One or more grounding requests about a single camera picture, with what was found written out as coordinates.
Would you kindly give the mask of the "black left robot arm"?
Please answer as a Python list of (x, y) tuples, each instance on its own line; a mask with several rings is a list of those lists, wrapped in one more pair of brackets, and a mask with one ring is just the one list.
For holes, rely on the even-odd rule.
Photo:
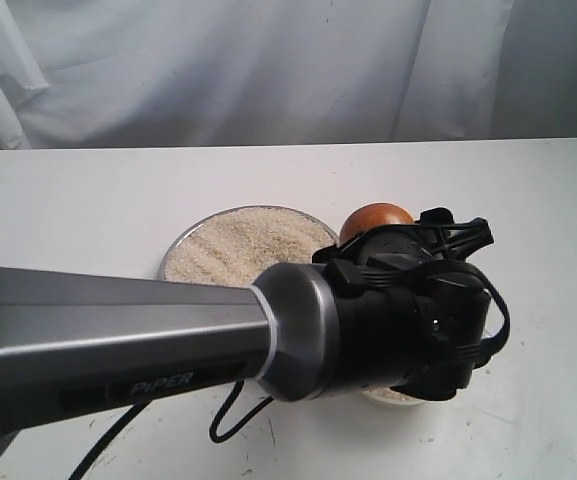
[(492, 241), (436, 208), (247, 288), (0, 267), (0, 457), (26, 428), (247, 379), (285, 402), (451, 399), (509, 336), (484, 336), (502, 299), (468, 262)]

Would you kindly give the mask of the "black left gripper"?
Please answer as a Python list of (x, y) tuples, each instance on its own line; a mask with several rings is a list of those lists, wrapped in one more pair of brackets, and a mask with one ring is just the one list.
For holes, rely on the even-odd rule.
[(321, 271), (332, 260), (348, 261), (378, 272), (403, 271), (438, 261), (465, 264), (470, 255), (494, 243), (483, 218), (457, 223), (444, 207), (426, 210), (413, 224), (382, 225), (344, 244), (323, 247), (311, 265)]

